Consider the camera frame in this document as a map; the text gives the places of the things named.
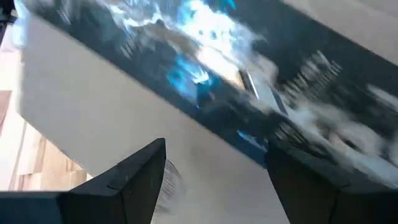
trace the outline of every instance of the wooden floor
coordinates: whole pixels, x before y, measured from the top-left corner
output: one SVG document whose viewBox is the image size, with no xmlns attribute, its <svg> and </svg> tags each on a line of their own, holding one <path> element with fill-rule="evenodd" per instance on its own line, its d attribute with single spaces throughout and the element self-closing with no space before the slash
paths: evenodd
<svg viewBox="0 0 398 224">
<path fill-rule="evenodd" d="M 11 93 L 0 101 L 0 190 L 70 190 L 92 177 L 17 112 L 23 63 L 11 31 L 0 44 L 0 91 Z"/>
</svg>

